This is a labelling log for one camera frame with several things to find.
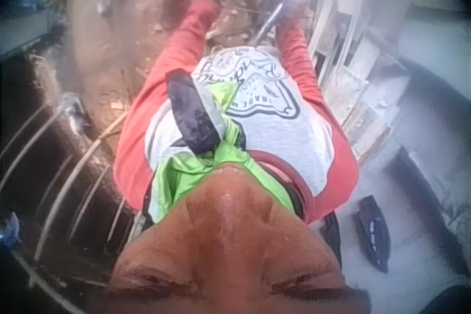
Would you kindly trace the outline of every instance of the gray floor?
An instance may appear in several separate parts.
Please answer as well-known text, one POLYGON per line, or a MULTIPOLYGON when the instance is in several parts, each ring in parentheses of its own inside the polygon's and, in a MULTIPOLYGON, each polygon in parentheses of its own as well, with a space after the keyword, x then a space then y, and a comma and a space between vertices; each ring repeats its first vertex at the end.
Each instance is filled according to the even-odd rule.
POLYGON ((455 275, 445 262, 419 211, 387 170, 399 147, 394 138, 383 144, 380 153, 362 166, 351 199, 337 211, 344 275, 348 285, 369 291, 373 313, 418 313, 444 289, 467 284, 467 279, 455 275), (366 260, 354 228, 358 200, 370 194, 383 211, 392 239, 388 274, 366 260))

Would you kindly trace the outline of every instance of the graphic print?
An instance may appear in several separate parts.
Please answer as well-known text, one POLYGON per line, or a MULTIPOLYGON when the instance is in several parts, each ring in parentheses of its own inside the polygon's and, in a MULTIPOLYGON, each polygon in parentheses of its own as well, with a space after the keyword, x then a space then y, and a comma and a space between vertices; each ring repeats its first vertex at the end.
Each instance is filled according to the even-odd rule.
POLYGON ((271 55, 249 47, 225 50, 202 61, 192 74, 200 84, 237 81, 239 89, 227 114, 246 118, 254 114, 295 119, 300 106, 283 82, 288 74, 271 55))

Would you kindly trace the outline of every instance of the red long sleeve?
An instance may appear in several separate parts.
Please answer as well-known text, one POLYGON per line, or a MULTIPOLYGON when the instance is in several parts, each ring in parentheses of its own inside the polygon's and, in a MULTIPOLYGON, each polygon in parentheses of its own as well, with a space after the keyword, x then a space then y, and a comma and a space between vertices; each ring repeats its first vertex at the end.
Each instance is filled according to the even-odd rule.
POLYGON ((201 60, 205 34, 218 17, 212 0, 193 0, 185 20, 158 57, 138 97, 132 103, 119 138, 114 180, 131 207, 141 210, 152 170, 144 155, 144 139, 152 116, 167 99, 166 75, 178 68, 191 73, 201 60))
POLYGON ((297 83, 301 95, 332 127, 334 158, 324 190, 306 210, 308 222, 315 221, 345 203, 358 182, 358 164, 339 123, 322 97, 316 73, 302 30, 296 21, 288 20, 277 29, 281 64, 297 83))

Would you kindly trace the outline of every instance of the metal rod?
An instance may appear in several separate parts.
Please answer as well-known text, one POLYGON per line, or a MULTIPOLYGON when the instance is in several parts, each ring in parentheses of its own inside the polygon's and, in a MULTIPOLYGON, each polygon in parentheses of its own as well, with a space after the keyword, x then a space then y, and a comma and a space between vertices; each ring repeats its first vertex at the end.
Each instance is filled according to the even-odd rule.
POLYGON ((85 312, 79 309, 75 304, 72 304, 69 300, 64 298, 61 294, 59 294, 54 288, 52 288, 45 279, 43 279, 34 268, 32 268, 28 262, 17 252, 12 251, 11 255, 18 264, 28 273, 28 275, 34 279, 34 281, 38 284, 41 290, 44 291, 49 297, 51 297, 55 302, 57 302, 62 308, 67 310, 69 313, 73 314, 85 314, 85 312))
POLYGON ((99 175, 98 179, 96 180, 95 184, 91 188, 90 192, 88 193, 87 197, 85 198, 85 202, 83 203, 82 207, 80 208, 79 215, 77 216, 77 219, 75 220, 74 224, 72 225, 72 230, 70 235, 68 236, 68 241, 70 242, 72 238, 75 235, 75 232, 77 231, 77 228, 80 224, 80 221, 82 220, 85 211, 88 209, 88 205, 90 205, 91 199, 95 195, 96 190, 100 186, 100 183, 102 182, 103 178, 105 177, 106 172, 110 169, 110 166, 107 166, 103 172, 99 175))
POLYGON ((134 222, 132 223, 131 232, 130 232, 129 237, 127 238, 126 245, 128 245, 129 243, 131 243, 131 240, 134 239, 135 229, 136 229, 136 227, 138 226, 139 219, 141 218, 141 216, 142 216, 142 211, 139 211, 138 213, 135 214, 135 216, 134 216, 134 222))
POLYGON ((61 109, 58 109, 54 115, 49 118, 49 120, 32 136, 31 139, 29 139, 28 143, 22 148, 18 156, 13 160, 12 164, 10 167, 7 169, 7 172, 3 176, 3 179, 0 182, 0 193, 3 190, 5 184, 7 184, 8 178, 10 178, 11 174, 15 170, 15 167, 20 163, 21 159, 24 157, 24 155, 29 151, 31 146, 35 144, 35 142, 41 137, 41 135, 49 128, 49 126, 54 123, 54 121, 59 117, 59 115, 62 113, 61 109))
POLYGON ((41 107, 39 107, 36 112, 31 114, 31 116, 23 123, 22 126, 20 126, 20 129, 13 135, 13 137, 8 141, 8 144, 1 150, 0 153, 0 160, 3 157, 3 155, 8 151, 8 149, 11 147, 11 145, 15 142, 18 136, 29 126, 29 124, 43 111, 44 108, 47 107, 47 103, 43 104, 41 107))
POLYGON ((110 242, 111 238, 113 237, 113 233, 115 232, 116 224, 118 223, 119 216, 121 215, 121 212, 123 211, 123 207, 124 207, 124 198, 121 199, 121 202, 119 203, 118 211, 116 211, 115 217, 111 224, 110 231, 108 232, 108 238, 106 239, 107 243, 110 242))
POLYGON ((122 250, 127 245, 127 239, 129 238, 127 231, 128 229, 132 228, 133 219, 134 219, 133 217, 130 217, 130 220, 127 222, 126 229, 124 230, 124 233, 123 233, 123 238, 121 239, 121 242, 119 244, 118 249, 120 250, 122 250))
POLYGON ((277 23, 278 18, 280 17, 280 14, 283 10, 284 7, 286 7, 287 2, 291 0, 283 0, 278 4, 278 6, 275 8, 273 13, 269 16, 269 18, 263 23, 262 27, 258 31, 257 35, 255 36, 255 39, 253 40, 253 46, 257 47, 260 45, 262 40, 266 37, 266 35, 270 32, 272 27, 277 23))
POLYGON ((51 193, 52 188, 55 186, 56 181, 59 179, 60 175, 62 172, 64 172, 65 167, 67 167, 68 163, 72 161, 72 155, 68 155, 65 159, 64 162, 62 162, 62 165, 60 165, 59 169, 57 170, 55 176, 52 178, 52 180, 49 182, 46 191, 43 194, 43 197, 39 201, 39 204, 36 207, 35 211, 35 216, 39 213, 39 210, 43 206, 44 202, 46 201, 47 197, 49 196, 49 193, 51 193))
POLYGON ((75 179, 78 177, 82 168, 87 163, 88 159, 95 152, 98 146, 100 146, 100 144, 103 142, 104 137, 107 136, 110 132, 112 132, 113 129, 115 129, 126 118, 126 114, 127 112, 124 112, 123 114, 121 114, 108 128, 106 128, 105 131, 103 131, 103 133, 100 136, 98 136, 98 138, 88 148, 86 153, 82 156, 80 161, 75 166, 74 170, 68 176, 67 180, 62 186, 62 189, 60 189, 59 193, 57 194, 57 197, 54 200, 54 204, 52 205, 49 211, 49 214, 47 215, 46 222, 44 223, 44 227, 39 237, 38 246, 36 247, 36 250, 35 250, 35 256, 34 256, 35 261, 38 261, 43 253, 44 244, 46 243, 47 236, 49 235, 51 226, 57 216, 57 212, 59 211, 60 205, 63 203, 65 195, 67 194, 68 190, 71 188, 72 184, 74 183, 75 179))
POLYGON ((80 199, 80 204, 78 206, 78 208, 76 209, 75 213, 74 213, 74 217, 72 218, 72 224, 75 224, 75 221, 77 220, 77 218, 79 217, 79 213, 80 213, 80 210, 82 209, 83 207, 83 204, 85 203, 85 200, 87 199, 87 195, 90 193, 90 190, 91 188, 93 187, 93 184, 90 184, 87 189, 85 190, 85 192, 83 193, 83 196, 82 198, 80 199))

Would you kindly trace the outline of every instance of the wooden board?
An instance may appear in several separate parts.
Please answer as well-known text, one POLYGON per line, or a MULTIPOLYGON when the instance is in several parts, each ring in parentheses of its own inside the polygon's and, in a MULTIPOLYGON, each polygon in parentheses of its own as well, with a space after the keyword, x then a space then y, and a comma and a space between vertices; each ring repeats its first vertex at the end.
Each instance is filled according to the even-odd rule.
POLYGON ((337 72, 333 71, 331 75, 333 76, 327 82, 324 98, 342 125, 364 92, 367 81, 344 66, 337 72))
POLYGON ((389 126, 374 110, 359 101, 343 129, 359 163, 373 154, 389 133, 389 126))
POLYGON ((361 39, 348 68, 362 79, 368 79, 373 66, 380 56, 380 49, 367 36, 361 39))

